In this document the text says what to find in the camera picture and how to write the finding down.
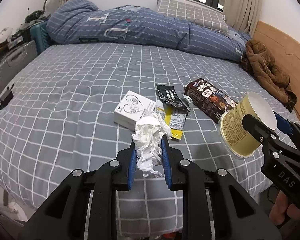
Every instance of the brown jacket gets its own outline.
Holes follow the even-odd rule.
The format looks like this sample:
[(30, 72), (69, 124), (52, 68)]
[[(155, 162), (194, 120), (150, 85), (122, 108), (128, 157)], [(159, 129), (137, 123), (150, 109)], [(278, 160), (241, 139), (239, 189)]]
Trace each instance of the brown jacket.
[(247, 58), (258, 83), (292, 112), (297, 96), (292, 92), (290, 76), (275, 64), (275, 59), (266, 46), (257, 40), (246, 44)]

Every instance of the crumpled tissue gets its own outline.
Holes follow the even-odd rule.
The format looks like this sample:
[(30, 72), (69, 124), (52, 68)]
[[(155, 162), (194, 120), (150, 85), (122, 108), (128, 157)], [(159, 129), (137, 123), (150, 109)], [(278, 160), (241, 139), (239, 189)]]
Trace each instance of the crumpled tissue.
[(153, 165), (162, 164), (161, 138), (166, 134), (171, 139), (170, 127), (157, 113), (151, 113), (136, 122), (135, 134), (132, 134), (137, 152), (137, 168), (143, 171), (143, 176), (163, 177), (159, 171), (154, 171)]

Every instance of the white box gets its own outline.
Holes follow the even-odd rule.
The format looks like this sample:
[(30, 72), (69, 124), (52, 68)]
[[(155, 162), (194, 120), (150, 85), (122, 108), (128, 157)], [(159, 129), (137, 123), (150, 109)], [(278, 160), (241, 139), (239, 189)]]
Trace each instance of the white box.
[(135, 92), (128, 91), (114, 110), (114, 121), (130, 130), (135, 130), (136, 122), (154, 111), (155, 102)]

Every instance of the gray plaid pillow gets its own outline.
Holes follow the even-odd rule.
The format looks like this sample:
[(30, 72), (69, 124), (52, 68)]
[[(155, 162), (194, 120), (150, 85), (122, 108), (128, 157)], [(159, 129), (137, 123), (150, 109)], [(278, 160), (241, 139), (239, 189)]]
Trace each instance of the gray plaid pillow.
[(193, 5), (177, 0), (157, 0), (158, 13), (188, 20), (227, 36), (229, 28), (222, 13), (207, 6)]

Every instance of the suitcase handle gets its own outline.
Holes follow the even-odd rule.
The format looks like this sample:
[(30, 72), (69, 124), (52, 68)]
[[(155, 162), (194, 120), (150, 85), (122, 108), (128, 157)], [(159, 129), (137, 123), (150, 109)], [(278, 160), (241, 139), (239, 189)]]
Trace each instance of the suitcase handle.
[(6, 60), (9, 64), (9, 66), (14, 67), (14, 66), (20, 64), (20, 62), (26, 56), (26, 53), (24, 53), (24, 52), (25, 52), (25, 48), (21, 47), (21, 48), (16, 49), (9, 56), (7, 56)]

